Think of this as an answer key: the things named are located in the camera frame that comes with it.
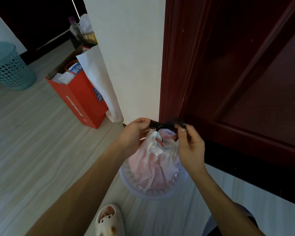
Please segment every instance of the white plastic bag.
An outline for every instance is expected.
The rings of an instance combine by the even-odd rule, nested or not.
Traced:
[[[168,129],[150,130],[137,152],[129,158],[130,170],[142,189],[169,188],[177,177],[179,143],[172,139],[173,135],[175,133]]]
[[[99,46],[94,46],[89,51],[77,55],[77,59],[87,75],[87,78],[105,100],[108,106],[108,111],[106,112],[107,117],[112,122],[122,122],[124,118]]]

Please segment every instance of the trash can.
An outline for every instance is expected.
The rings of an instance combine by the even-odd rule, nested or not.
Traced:
[[[0,42],[0,83],[13,90],[31,86],[36,80],[34,73],[16,52],[14,44]]]

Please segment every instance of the light gray floor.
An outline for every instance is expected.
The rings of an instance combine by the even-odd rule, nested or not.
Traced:
[[[66,42],[32,63],[38,79],[26,90],[0,85],[0,235],[24,235],[123,129],[108,119],[98,130],[83,126],[44,79],[72,51]],[[295,204],[207,169],[266,235],[295,235]],[[190,178],[174,197],[155,202],[132,195],[117,174],[102,206],[113,202],[126,235],[201,235],[210,216]],[[86,235],[95,235],[94,222]]]

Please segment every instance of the slipper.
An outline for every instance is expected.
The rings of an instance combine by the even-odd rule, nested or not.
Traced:
[[[108,206],[111,206],[114,209],[115,213],[113,215],[107,215],[99,221],[100,215],[103,214]],[[115,204],[106,205],[98,212],[96,216],[95,235],[125,236],[124,222],[118,206],[116,206]]]

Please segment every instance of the white paper bag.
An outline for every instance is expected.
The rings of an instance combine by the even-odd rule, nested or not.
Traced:
[[[106,116],[112,122],[122,122],[124,118],[99,46],[92,47],[89,51],[78,55],[77,58],[87,75],[87,78],[104,98],[108,106]]]

